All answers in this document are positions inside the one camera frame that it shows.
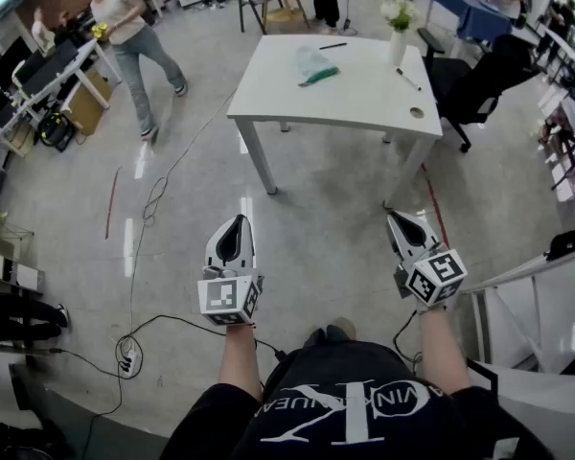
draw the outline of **pen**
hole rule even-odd
[[[422,90],[422,87],[420,85],[417,85],[412,79],[410,79],[407,75],[405,75],[403,70],[397,68],[396,71],[399,73],[401,77],[403,77],[406,81],[408,81],[411,85],[413,85],[415,90]]]
[[[338,48],[339,46],[347,46],[346,42],[339,42],[338,44],[331,44],[330,46],[322,46],[320,50],[328,50],[330,48]]]

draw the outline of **flower vase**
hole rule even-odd
[[[390,64],[401,66],[406,51],[406,32],[396,31],[390,37]]]

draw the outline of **black office chair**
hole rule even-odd
[[[541,69],[532,63],[532,44],[505,34],[494,42],[474,68],[456,58],[434,57],[445,50],[426,28],[418,29],[427,51],[425,68],[441,118],[447,118],[464,140],[466,153],[471,141],[460,125],[485,123],[496,109],[498,98],[507,89],[535,77]]]

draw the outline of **gray tile floor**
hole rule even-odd
[[[311,0],[303,0],[312,16]],[[345,0],[340,0],[344,14]],[[358,35],[387,39],[378,0],[351,0]],[[205,324],[197,312],[196,280],[208,238],[227,219],[246,213],[253,222],[258,266],[266,279],[257,312],[259,338],[291,350],[314,326],[343,315],[358,336],[391,345],[413,303],[399,298],[397,263],[384,229],[381,200],[409,145],[381,142],[376,132],[294,125],[288,134],[262,124],[268,162],[280,192],[266,195],[226,105],[172,171],[168,189],[145,232],[130,301],[133,255],[141,213],[156,179],[187,148],[239,83],[260,38],[249,9],[245,34],[236,3],[223,11],[168,12],[156,26],[164,46],[190,83],[176,98],[161,71],[143,62],[152,107],[162,128],[154,147],[142,144],[124,84],[118,86],[96,131],[64,153],[36,147],[12,162],[0,209],[35,231],[28,261],[46,271],[46,300],[63,302],[72,330],[58,345],[115,369],[114,340],[157,313]],[[433,32],[447,48],[454,17],[435,11]],[[300,25],[273,33],[306,32]],[[423,43],[415,33],[412,44]],[[261,83],[281,93],[280,83]],[[506,93],[485,125],[467,126],[473,147],[464,155],[448,130],[426,161],[448,240],[477,282],[524,262],[553,235],[575,228],[575,203],[558,206],[551,175],[529,133],[541,119],[538,100],[547,85],[531,80]],[[110,235],[104,239],[113,177],[120,168]],[[438,227],[421,173],[398,208],[424,212]],[[466,349],[470,333],[461,333]],[[168,435],[217,376],[222,340],[185,324],[158,321],[139,334],[145,367],[124,382],[124,406],[115,418]],[[418,350],[418,330],[403,348]],[[263,378],[274,357],[260,349]],[[68,356],[49,360],[51,386],[102,411],[118,400],[115,379]]]

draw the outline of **blue table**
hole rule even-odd
[[[494,42],[500,35],[510,34],[512,24],[509,17],[482,5],[479,0],[430,0],[425,24],[428,25],[432,4],[438,2],[458,16],[456,35],[460,39],[474,37]]]

